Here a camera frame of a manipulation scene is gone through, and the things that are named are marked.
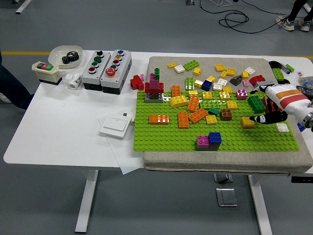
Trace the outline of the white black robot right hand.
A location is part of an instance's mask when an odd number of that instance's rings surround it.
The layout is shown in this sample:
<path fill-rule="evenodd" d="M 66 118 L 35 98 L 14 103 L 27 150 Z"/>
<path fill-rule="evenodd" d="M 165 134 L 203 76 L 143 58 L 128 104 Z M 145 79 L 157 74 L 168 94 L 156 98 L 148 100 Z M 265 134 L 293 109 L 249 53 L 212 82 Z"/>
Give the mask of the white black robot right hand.
<path fill-rule="evenodd" d="M 266 95 L 265 106 L 268 112 L 249 119 L 262 124 L 273 124 L 287 120 L 294 115 L 306 128 L 313 127 L 313 108 L 311 101 L 291 84 L 262 85 L 250 93 L 262 91 Z"/>

